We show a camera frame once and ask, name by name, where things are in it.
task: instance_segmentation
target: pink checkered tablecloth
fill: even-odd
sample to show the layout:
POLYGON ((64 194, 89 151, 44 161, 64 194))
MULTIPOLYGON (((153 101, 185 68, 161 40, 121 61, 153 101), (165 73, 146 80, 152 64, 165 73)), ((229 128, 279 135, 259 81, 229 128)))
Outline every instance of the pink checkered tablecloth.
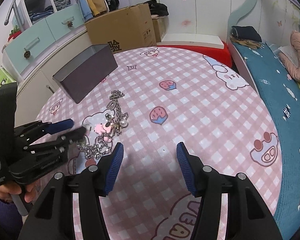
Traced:
MULTIPOLYGON (((118 68, 76 104, 61 89, 37 119, 72 118, 76 126, 105 122, 112 90, 120 90, 128 127, 115 137, 124 159, 114 190, 100 198, 113 240, 190 239, 200 199, 186 189, 176 159, 183 141, 190 154, 227 175, 247 174, 274 214, 282 176, 277 131, 265 104, 233 70, 201 54, 175 48, 144 48, 114 55, 118 68)), ((70 153, 59 171, 73 174, 86 166, 83 153, 70 153)), ((41 190, 52 174, 41 179, 41 190)), ((218 239, 224 239, 227 196, 223 195, 218 239)), ((74 195, 74 229, 82 239, 78 196, 74 195)))

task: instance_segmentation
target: metal rail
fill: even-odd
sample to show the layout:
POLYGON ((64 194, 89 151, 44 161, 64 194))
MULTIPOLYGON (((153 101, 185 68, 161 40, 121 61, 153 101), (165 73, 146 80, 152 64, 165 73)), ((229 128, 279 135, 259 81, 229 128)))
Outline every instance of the metal rail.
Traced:
POLYGON ((13 11, 14 11, 14 15, 15 15, 15 17, 16 17, 16 20, 17 20, 17 23, 18 23, 18 27, 19 27, 19 29, 21 30, 21 32, 23 32, 25 29, 24 29, 24 27, 23 27, 23 25, 22 25, 22 21, 21 21, 19 12, 18 12, 16 0, 13 0, 12 3, 11 3, 11 5, 10 5, 9 11, 8 11, 8 15, 7 15, 7 17, 6 17, 6 20, 5 20, 5 22, 4 22, 4 25, 7 25, 7 24, 9 23, 9 18, 10 18, 12 9, 13 9, 13 11))

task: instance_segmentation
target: white pearl bead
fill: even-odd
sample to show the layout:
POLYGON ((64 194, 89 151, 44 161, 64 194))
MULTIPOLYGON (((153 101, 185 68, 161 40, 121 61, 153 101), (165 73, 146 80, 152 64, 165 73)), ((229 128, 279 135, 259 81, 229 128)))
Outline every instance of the white pearl bead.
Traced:
POLYGON ((121 125, 121 127, 126 127, 128 125, 128 121, 127 120, 121 120, 120 125, 121 125))

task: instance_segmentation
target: finger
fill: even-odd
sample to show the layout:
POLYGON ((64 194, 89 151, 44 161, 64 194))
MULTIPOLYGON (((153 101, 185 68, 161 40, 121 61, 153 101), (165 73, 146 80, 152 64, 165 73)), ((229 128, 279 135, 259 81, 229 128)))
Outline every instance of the finger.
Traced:
POLYGON ((34 200, 34 197, 35 197, 35 188, 33 188, 30 192, 27 192, 25 194, 25 201, 29 203, 34 200))
POLYGON ((36 184, 36 181, 29 185, 26 185, 26 191, 30 192, 34 188, 35 184, 36 184))
POLYGON ((0 192, 19 195, 22 191, 21 187, 17 183, 13 181, 8 181, 6 184, 0 186, 0 192))

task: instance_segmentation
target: screw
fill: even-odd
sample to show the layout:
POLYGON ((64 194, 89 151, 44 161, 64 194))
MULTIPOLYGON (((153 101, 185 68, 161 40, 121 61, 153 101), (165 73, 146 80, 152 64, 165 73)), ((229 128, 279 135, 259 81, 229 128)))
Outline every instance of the screw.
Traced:
POLYGON ((243 174, 243 173, 239 173, 238 174, 238 178, 244 180, 244 179, 247 178, 247 176, 245 174, 243 174))
POLYGON ((91 166, 89 166, 89 171, 91 171, 91 172, 94 172, 94 171, 96 171, 97 169, 98 169, 98 166, 96 166, 96 165, 91 165, 91 166))
POLYGON ((212 171, 212 168, 210 166, 204 166, 202 169, 205 172, 211 172, 212 171))
POLYGON ((63 174, 61 172, 54 174, 55 179, 61 179, 62 177, 63 177, 63 174))

